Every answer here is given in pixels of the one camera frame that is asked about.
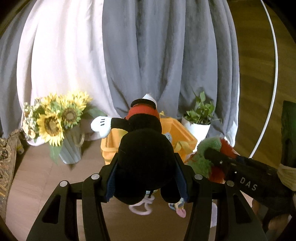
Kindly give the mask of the grey ribbed vase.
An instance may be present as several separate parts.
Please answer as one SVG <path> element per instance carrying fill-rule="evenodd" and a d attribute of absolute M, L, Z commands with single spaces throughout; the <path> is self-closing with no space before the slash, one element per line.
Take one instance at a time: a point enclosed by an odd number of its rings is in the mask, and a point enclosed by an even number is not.
<path fill-rule="evenodd" d="M 81 147 L 84 140 L 85 134 L 80 126 L 68 129 L 64 133 L 63 146 L 59 156 L 65 164 L 74 165 L 81 160 Z"/>

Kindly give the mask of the sunflower bouquet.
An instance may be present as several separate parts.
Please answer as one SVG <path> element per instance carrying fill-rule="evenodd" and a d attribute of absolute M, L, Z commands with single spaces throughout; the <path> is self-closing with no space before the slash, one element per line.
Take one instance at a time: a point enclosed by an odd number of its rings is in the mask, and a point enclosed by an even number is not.
<path fill-rule="evenodd" d="M 36 98 L 33 104 L 25 103 L 22 117 L 22 130 L 31 145 L 48 144 L 50 157 L 54 162 L 60 158 L 64 133 L 81 121 L 93 120 L 105 113 L 95 107 L 87 92 L 71 94 L 49 94 Z"/>

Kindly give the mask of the patterned cushion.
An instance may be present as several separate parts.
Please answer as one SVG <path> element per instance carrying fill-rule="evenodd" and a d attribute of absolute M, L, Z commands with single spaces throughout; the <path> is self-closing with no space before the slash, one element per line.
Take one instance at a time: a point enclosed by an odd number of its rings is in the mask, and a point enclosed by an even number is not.
<path fill-rule="evenodd" d="M 23 132 L 14 130 L 8 138 L 1 138 L 0 193 L 1 218 L 6 220 L 6 207 L 11 185 L 14 179 L 16 159 L 24 153 Z"/>

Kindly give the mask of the orange plastic basket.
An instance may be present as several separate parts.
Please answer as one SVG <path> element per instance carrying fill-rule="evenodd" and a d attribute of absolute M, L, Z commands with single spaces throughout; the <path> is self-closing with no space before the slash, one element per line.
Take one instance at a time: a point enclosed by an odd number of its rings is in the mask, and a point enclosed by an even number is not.
<path fill-rule="evenodd" d="M 161 125 L 163 134 L 169 133 L 172 137 L 174 152 L 178 153 L 185 163 L 193 153 L 197 139 L 175 118 L 161 118 Z M 126 133 L 125 130 L 114 128 L 106 138 L 101 140 L 100 147 L 106 165 L 118 151 L 120 141 Z"/>

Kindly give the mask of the green potted plant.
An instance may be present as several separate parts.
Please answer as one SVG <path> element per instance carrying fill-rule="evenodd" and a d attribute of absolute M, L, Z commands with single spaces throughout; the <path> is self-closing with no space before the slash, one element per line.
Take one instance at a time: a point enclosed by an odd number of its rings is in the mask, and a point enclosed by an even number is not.
<path fill-rule="evenodd" d="M 191 124 L 197 125 L 210 125 L 213 121 L 222 122 L 220 118 L 214 118 L 215 106 L 210 101 L 206 103 L 206 94 L 204 91 L 200 92 L 199 95 L 193 90 L 195 95 L 195 107 L 191 110 L 187 110 L 183 118 L 189 121 Z"/>

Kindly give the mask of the white plant pot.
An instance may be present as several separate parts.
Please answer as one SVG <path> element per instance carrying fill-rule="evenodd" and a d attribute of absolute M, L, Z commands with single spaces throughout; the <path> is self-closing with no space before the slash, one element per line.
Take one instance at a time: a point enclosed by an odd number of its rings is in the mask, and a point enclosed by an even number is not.
<path fill-rule="evenodd" d="M 206 138 L 206 135 L 210 129 L 210 125 L 200 125 L 196 123 L 191 123 L 182 117 L 182 125 L 197 139 L 197 144 L 200 144 Z"/>

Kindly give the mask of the black red mouse plush toy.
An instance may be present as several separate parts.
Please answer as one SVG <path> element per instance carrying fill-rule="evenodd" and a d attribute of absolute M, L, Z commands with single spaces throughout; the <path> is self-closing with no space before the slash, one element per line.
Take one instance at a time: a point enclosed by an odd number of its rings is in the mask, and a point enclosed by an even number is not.
<path fill-rule="evenodd" d="M 126 131 L 110 166 L 103 167 L 101 192 L 104 202 L 116 197 L 132 205 L 148 191 L 160 190 L 165 202 L 186 199 L 186 182 L 171 141 L 162 133 L 157 102 L 150 95 L 134 100 L 124 118 L 98 116 L 90 124 L 101 138 L 111 130 Z"/>

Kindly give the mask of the pastel patterned scrunchie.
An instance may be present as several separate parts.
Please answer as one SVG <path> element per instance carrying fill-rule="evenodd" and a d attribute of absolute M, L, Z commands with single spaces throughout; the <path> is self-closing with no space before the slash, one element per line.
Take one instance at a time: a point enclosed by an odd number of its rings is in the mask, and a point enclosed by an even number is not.
<path fill-rule="evenodd" d="M 179 217 L 186 217 L 186 210 L 184 209 L 185 202 L 183 198 L 181 198 L 177 203 L 169 203 L 168 205 L 169 208 L 174 210 Z"/>

